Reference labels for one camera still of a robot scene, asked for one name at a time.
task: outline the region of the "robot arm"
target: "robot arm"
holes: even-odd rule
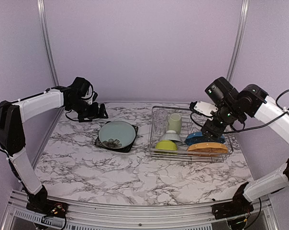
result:
[[[276,101],[257,85],[248,85],[238,92],[225,78],[221,77],[215,80],[205,92],[215,105],[208,106],[208,103],[203,102],[190,104],[191,111],[208,117],[201,129],[203,135],[216,139],[234,121],[244,123],[245,114],[248,114],[268,124],[289,144],[289,111],[279,108]],[[213,205],[212,212],[216,219],[222,219],[244,214],[247,210],[253,211],[252,201],[287,186],[289,186],[289,159],[270,174],[241,185],[233,201]]]
[[[90,87],[92,94],[84,99]],[[25,149],[22,124],[38,114],[63,106],[68,111],[76,111],[79,122],[108,118],[104,104],[99,108],[98,103],[87,102],[87,99],[94,100],[96,97],[89,81],[77,77],[68,87],[57,86],[13,103],[0,103],[0,147],[7,152],[11,169],[25,188],[29,198],[27,209],[46,214],[56,201],[47,199],[47,191],[34,173]]]

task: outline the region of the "yellow bowl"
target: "yellow bowl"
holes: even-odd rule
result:
[[[178,150],[177,145],[171,140],[162,140],[156,144],[155,148],[158,150],[172,150],[172,151]],[[176,152],[157,152],[157,153],[177,154]]]

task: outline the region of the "white marble surface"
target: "white marble surface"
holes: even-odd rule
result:
[[[232,198],[239,185],[253,180],[235,138],[233,154],[222,163],[151,159],[153,105],[107,103],[110,118],[91,123],[69,121],[62,115],[35,169],[49,195],[104,204],[181,205]],[[113,120],[139,126],[129,153],[94,145],[98,130]]]

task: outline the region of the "lavender backdrop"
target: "lavender backdrop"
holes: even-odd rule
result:
[[[0,101],[36,94],[53,85],[40,29],[37,1],[0,0]],[[25,127],[33,160],[55,112],[30,120]],[[0,152],[0,222],[17,180]]]
[[[289,1],[250,2],[232,83],[238,90],[250,83],[258,84],[274,98],[289,88]],[[289,95],[281,103],[289,106]],[[258,124],[249,119],[247,127]],[[289,157],[289,146],[268,127],[241,133],[238,138],[256,179]],[[289,188],[270,198],[280,229],[289,230]]]
[[[225,76],[241,1],[46,0],[62,85],[89,79],[100,101],[189,102]]]

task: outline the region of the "dish rack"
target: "dish rack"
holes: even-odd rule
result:
[[[160,110],[167,112],[164,118],[156,118],[156,113]],[[178,107],[169,107],[169,106],[153,106],[152,107],[152,122],[150,126],[149,133],[149,149],[152,159],[156,160],[171,160],[171,161],[192,161],[192,162],[223,162],[227,157],[229,157],[233,153],[233,145],[231,142],[231,138],[229,135],[224,135],[225,137],[225,145],[228,148],[228,153],[217,153],[217,152],[188,152],[188,145],[183,143],[182,146],[178,146],[178,150],[162,150],[155,149],[156,144],[160,141],[160,138],[163,136],[167,129],[167,120],[172,113],[180,114],[182,117],[182,130],[180,133],[180,137],[182,141],[186,139],[186,137],[190,133],[200,131],[201,127],[198,127],[195,123],[192,122],[190,118],[191,111],[188,108],[178,108]],[[194,114],[193,118],[203,125],[207,118]],[[156,127],[157,120],[164,120],[163,131],[156,133],[156,129],[160,127]]]

